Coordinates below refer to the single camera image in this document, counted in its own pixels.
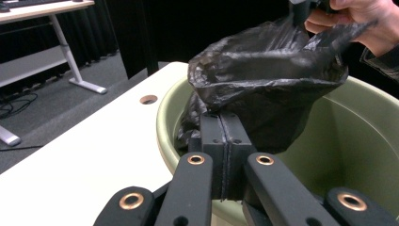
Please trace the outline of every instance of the plastic bucket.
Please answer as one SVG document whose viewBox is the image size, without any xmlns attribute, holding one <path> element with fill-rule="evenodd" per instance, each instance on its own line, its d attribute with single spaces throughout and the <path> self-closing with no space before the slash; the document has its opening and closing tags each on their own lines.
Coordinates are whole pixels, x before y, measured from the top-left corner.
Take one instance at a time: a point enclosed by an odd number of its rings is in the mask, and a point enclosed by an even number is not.
<svg viewBox="0 0 399 226">
<path fill-rule="evenodd" d="M 192 93 L 176 83 L 158 109 L 157 138 L 171 172 L 180 156 L 173 142 Z M 311 192 L 356 189 L 399 216 L 399 101 L 356 78 L 314 103 L 305 131 L 278 157 Z M 232 225 L 246 225 L 237 202 L 213 201 L 213 213 Z"/>
</svg>

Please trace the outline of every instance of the gray carpet floor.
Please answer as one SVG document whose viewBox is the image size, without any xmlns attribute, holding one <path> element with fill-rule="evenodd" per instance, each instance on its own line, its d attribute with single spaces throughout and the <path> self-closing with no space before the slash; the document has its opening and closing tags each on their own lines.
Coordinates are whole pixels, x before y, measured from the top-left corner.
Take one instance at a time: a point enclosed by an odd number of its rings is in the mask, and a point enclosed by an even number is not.
<svg viewBox="0 0 399 226">
<path fill-rule="evenodd" d="M 99 94 L 70 83 L 72 74 L 66 72 L 61 78 L 30 90 L 29 94 L 17 99 L 18 102 L 12 103 L 17 109 L 26 104 L 26 100 L 36 97 L 25 110 L 0 121 L 0 125 L 22 140 L 14 147 L 0 141 L 0 173 L 147 78 L 147 71 L 143 70 L 128 79 L 120 54 L 104 57 L 81 68 L 80 73 L 85 81 L 106 88 L 107 93 Z"/>
</svg>

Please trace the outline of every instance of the desk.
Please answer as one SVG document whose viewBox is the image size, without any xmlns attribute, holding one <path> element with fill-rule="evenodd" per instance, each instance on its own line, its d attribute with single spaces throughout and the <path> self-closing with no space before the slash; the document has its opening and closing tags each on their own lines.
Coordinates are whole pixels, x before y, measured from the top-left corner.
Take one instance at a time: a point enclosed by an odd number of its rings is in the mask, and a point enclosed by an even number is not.
<svg viewBox="0 0 399 226">
<path fill-rule="evenodd" d="M 88 226 L 127 186 L 155 191 L 171 180 L 155 120 L 187 74 L 170 63 L 0 175 L 0 225 Z M 157 101 L 141 101 L 156 96 Z"/>
<path fill-rule="evenodd" d="M 0 87 L 68 62 L 73 75 L 73 78 L 70 80 L 71 83 L 101 94 L 106 93 L 105 88 L 91 84 L 82 79 L 76 62 L 74 61 L 70 46 L 56 18 L 56 14 L 58 13 L 87 8 L 92 5 L 94 5 L 94 1 L 66 1 L 33 7 L 12 8 L 11 12 L 0 13 L 0 24 L 49 16 L 59 40 L 59 45 L 56 47 L 0 64 Z M 19 137 L 13 135 L 2 126 L 0 126 L 0 139 L 10 146 L 15 146 L 21 142 Z"/>
</svg>

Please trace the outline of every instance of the black trash bag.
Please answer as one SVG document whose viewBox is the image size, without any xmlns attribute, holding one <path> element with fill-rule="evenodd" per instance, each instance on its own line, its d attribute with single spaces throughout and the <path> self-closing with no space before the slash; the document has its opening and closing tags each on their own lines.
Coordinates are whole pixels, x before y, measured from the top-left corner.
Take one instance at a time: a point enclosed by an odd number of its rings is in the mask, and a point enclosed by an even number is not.
<svg viewBox="0 0 399 226">
<path fill-rule="evenodd" d="M 200 114 L 235 113 L 259 152 L 281 153 L 303 132 L 312 104 L 342 85 L 340 53 L 370 24 L 336 25 L 313 36 L 292 17 L 266 22 L 208 46 L 192 58 L 194 92 L 176 148 L 200 135 Z"/>
</svg>

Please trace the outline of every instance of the table leg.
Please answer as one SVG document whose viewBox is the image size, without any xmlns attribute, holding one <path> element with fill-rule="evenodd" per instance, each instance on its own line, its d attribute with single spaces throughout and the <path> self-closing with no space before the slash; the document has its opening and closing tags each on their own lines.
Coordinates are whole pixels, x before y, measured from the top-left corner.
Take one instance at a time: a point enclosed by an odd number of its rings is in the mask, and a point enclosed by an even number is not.
<svg viewBox="0 0 399 226">
<path fill-rule="evenodd" d="M 78 85 L 80 87 L 83 87 L 85 89 L 89 89 L 101 94 L 104 94 L 107 92 L 105 88 L 99 87 L 97 85 L 91 84 L 89 82 L 86 82 L 82 79 L 82 76 L 79 72 L 79 69 L 76 65 L 76 62 L 74 61 L 72 51 L 70 46 L 67 43 L 67 40 L 65 39 L 64 33 L 62 32 L 61 26 L 59 25 L 58 19 L 56 18 L 55 15 L 50 15 L 50 20 L 53 23 L 53 28 L 56 32 L 56 36 L 58 37 L 62 52 L 64 53 L 65 58 L 68 61 L 68 64 L 70 65 L 73 78 L 70 80 L 71 83 L 74 83 L 75 85 Z"/>
<path fill-rule="evenodd" d="M 14 134 L 12 134 L 9 130 L 5 129 L 0 125 L 0 139 L 7 143 L 8 146 L 15 146 L 21 143 L 21 139 Z"/>
</svg>

